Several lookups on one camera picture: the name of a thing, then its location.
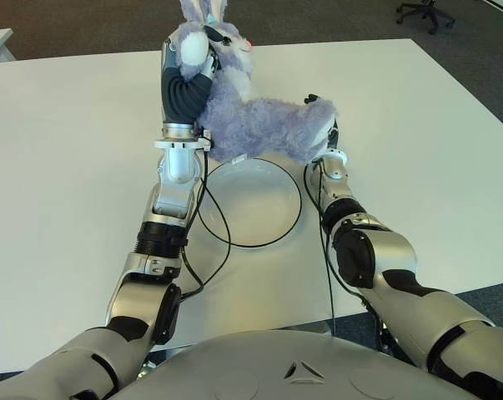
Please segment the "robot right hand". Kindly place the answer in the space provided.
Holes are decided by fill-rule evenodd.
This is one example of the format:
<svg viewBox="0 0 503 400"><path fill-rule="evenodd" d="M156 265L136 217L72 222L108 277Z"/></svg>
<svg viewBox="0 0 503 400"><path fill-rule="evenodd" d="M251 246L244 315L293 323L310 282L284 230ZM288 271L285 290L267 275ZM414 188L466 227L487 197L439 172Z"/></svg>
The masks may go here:
<svg viewBox="0 0 503 400"><path fill-rule="evenodd" d="M307 97L304 99L305 104L310 104L315 102L317 99L319 99L318 95L315 95L313 93L309 93ZM329 125L329 128L327 129L327 149L331 148L337 148L338 147L338 139L340 135L340 130L338 127L338 123L336 121L336 118L334 117L332 122Z"/></svg>

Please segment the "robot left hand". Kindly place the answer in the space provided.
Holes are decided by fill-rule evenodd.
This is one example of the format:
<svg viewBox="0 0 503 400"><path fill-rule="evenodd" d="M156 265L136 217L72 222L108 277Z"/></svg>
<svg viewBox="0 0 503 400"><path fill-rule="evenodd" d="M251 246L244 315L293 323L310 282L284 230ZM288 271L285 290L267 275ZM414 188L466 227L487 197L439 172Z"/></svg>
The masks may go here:
<svg viewBox="0 0 503 400"><path fill-rule="evenodd" d="M202 27L180 27L163 42L163 121L193 125L209 100L219 59Z"/></svg>

